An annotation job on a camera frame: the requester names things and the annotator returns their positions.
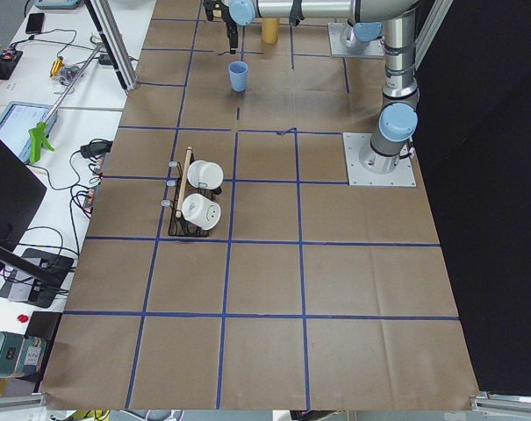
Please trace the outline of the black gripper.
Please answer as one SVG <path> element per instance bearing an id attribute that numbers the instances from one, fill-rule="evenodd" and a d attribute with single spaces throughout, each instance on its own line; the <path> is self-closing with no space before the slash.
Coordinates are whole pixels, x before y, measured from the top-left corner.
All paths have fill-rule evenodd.
<path id="1" fill-rule="evenodd" d="M 205 15 L 208 21 L 213 21 L 219 18 L 225 21 L 226 36 L 229 44 L 229 53 L 236 54 L 239 47 L 238 26 L 230 21 L 229 8 L 221 0 L 204 0 L 203 7 L 205 8 Z"/>

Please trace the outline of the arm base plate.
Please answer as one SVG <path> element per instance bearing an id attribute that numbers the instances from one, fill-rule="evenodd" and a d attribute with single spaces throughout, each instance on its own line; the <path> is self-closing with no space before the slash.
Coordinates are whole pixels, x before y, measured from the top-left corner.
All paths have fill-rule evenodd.
<path id="1" fill-rule="evenodd" d="M 407 147 L 398 155 L 384 157 L 371 149 L 371 133 L 342 134 L 348 184 L 351 187 L 415 188 L 412 160 Z"/>
<path id="2" fill-rule="evenodd" d="M 329 23 L 328 36 L 332 57 L 382 59 L 382 22 Z"/>

